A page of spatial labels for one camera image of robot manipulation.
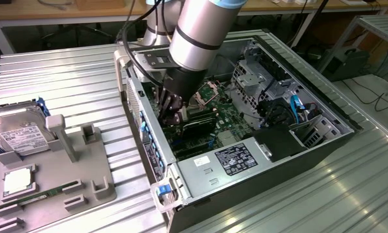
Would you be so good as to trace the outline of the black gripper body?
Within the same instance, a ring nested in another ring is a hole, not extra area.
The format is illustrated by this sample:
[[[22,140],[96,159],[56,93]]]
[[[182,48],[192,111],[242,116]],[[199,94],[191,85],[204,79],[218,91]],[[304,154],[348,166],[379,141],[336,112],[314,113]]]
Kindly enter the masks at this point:
[[[192,71],[183,67],[167,69],[163,81],[166,90],[188,101],[203,83],[207,72],[207,69]]]

